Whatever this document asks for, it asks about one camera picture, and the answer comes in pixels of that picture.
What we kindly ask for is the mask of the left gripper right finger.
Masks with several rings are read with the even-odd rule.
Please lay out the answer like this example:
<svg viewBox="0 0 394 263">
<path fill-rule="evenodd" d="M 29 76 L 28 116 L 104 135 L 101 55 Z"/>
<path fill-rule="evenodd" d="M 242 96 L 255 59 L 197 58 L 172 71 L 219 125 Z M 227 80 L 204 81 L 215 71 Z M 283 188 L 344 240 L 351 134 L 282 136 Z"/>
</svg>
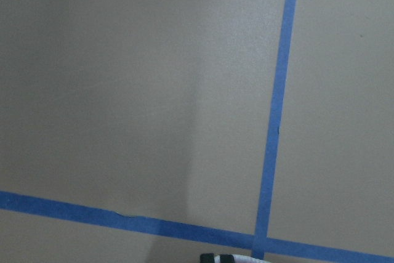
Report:
<svg viewBox="0 0 394 263">
<path fill-rule="evenodd" d="M 232 254 L 221 254 L 219 261 L 220 263 L 234 263 L 234 257 Z"/>
</svg>

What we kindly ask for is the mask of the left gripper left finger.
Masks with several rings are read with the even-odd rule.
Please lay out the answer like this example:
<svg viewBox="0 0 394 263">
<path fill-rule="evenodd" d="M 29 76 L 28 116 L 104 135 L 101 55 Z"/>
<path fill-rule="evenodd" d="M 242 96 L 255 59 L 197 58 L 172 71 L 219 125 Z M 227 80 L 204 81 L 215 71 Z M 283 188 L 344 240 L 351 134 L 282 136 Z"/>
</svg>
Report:
<svg viewBox="0 0 394 263">
<path fill-rule="evenodd" d="M 204 253 L 199 256 L 199 263 L 215 263 L 214 253 Z"/>
</svg>

